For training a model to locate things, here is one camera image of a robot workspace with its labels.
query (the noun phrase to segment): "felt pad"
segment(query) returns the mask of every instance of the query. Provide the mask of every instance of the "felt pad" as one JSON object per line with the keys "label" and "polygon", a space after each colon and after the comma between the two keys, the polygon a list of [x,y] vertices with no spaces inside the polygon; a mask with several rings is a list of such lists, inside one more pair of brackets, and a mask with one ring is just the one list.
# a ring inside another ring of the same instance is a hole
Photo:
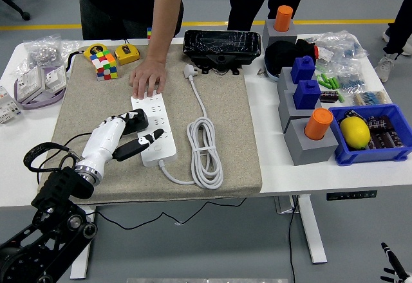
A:
{"label": "felt pad", "polygon": [[[117,46],[108,46],[114,54]],[[77,134],[91,132],[103,120],[132,110],[129,73],[144,59],[147,46],[137,46],[141,59],[117,66],[119,78],[97,81],[93,64],[83,55],[73,63],[66,96],[57,120],[53,142],[64,144]],[[167,171],[182,181],[192,181],[191,146],[186,126],[203,116],[200,105],[183,69],[190,59],[183,54],[182,45],[171,45],[167,55],[167,82],[163,99],[171,124],[178,159],[166,163]],[[100,205],[130,201],[169,201],[208,199],[219,197],[246,197],[260,192],[262,187],[258,152],[250,116],[243,71],[234,76],[231,71],[219,75],[210,70],[201,73],[194,83],[205,105],[207,116],[216,129],[216,148],[223,165],[224,180],[217,190],[197,185],[177,185],[167,179],[158,167],[143,166],[140,155],[123,162],[112,160],[105,165],[105,175],[90,199],[75,199],[80,205]],[[89,136],[73,140],[69,146],[78,154]],[[122,145],[136,134],[124,136]],[[58,166],[58,155],[46,164]],[[42,175],[42,182],[47,174]]]}

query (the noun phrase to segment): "green battery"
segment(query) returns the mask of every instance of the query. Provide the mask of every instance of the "green battery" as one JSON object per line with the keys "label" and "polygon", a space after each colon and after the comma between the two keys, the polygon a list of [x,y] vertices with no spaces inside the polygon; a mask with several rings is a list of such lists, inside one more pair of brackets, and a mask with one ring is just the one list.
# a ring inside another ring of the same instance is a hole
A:
{"label": "green battery", "polygon": [[333,82],[332,78],[329,78],[328,81],[329,81],[329,84],[332,86],[332,89],[335,90],[336,86],[335,86],[335,83]]}
{"label": "green battery", "polygon": [[320,80],[320,79],[319,79],[317,82],[319,83],[319,85],[322,85],[322,86],[324,86],[324,87],[326,87],[326,88],[328,88],[328,89],[332,89],[332,86],[331,86],[329,83],[323,82],[323,81]]}
{"label": "green battery", "polygon": [[336,77],[332,77],[332,80],[333,80],[333,83],[334,83],[335,86],[336,86],[336,89],[339,89],[339,88],[340,88],[340,85],[339,85],[339,82],[337,81],[337,78],[336,78]]}
{"label": "green battery", "polygon": [[339,99],[339,102],[340,103],[345,102],[345,98],[341,95],[341,93],[339,91],[336,91],[336,92],[337,92],[337,97]]}
{"label": "green battery", "polygon": [[321,74],[321,77],[322,77],[322,79],[323,79],[324,82],[329,82],[328,77],[326,77],[326,74],[325,74],[325,73],[322,73],[322,74]]}

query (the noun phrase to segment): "white power cord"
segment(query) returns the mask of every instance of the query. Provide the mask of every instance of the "white power cord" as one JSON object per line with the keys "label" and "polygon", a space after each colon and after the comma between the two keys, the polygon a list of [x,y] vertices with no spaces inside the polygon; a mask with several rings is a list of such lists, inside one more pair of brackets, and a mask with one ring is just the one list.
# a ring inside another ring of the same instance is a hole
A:
{"label": "white power cord", "polygon": [[[191,143],[192,147],[192,162],[191,162],[191,172],[193,181],[182,181],[174,178],[170,175],[166,168],[163,160],[159,161],[159,167],[163,173],[172,182],[179,185],[193,185],[197,184],[201,188],[217,189],[223,183],[223,169],[221,166],[218,151],[215,146],[215,130],[212,121],[207,118],[206,108],[201,101],[199,93],[196,90],[193,82],[193,76],[196,76],[198,72],[190,64],[186,64],[184,69],[184,75],[186,79],[192,85],[194,94],[199,101],[200,107],[203,111],[203,117],[197,118],[194,122],[189,123],[186,128],[187,137]],[[200,130],[203,131],[202,139],[204,147],[201,147],[200,141],[198,139],[198,133]],[[203,166],[201,162],[201,156],[206,155],[206,164]]]}

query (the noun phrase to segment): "blue plastic crate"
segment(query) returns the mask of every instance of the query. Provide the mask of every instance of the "blue plastic crate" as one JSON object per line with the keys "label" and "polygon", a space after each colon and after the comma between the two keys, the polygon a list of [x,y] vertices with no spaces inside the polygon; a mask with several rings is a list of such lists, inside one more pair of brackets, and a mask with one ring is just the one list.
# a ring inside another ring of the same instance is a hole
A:
{"label": "blue plastic crate", "polygon": [[[331,107],[329,110],[334,116],[330,127],[339,143],[335,150],[335,160],[338,165],[347,166],[353,163],[374,161],[405,161],[407,155],[412,152],[412,129],[398,105],[382,104]],[[368,119],[371,116],[379,117],[387,115],[405,147],[359,151],[349,150],[338,123],[344,118],[345,112],[349,110],[356,111],[356,113],[360,114],[365,119]]]}

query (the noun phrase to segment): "tape measure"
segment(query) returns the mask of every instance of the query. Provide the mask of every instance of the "tape measure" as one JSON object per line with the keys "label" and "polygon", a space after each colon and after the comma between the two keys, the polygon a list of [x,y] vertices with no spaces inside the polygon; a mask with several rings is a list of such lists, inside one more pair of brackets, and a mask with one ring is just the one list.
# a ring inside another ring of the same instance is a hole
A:
{"label": "tape measure", "polygon": [[116,48],[115,55],[121,66],[140,59],[139,51],[132,44],[120,45]]}
{"label": "tape measure", "polygon": [[101,43],[96,43],[93,45],[90,45],[89,47],[87,47],[85,50],[83,50],[83,48],[81,48],[79,51],[81,53],[84,54],[84,56],[90,60],[90,56],[91,55],[96,55],[97,53],[100,53],[102,51],[108,50],[107,47],[105,47],[103,44]]}

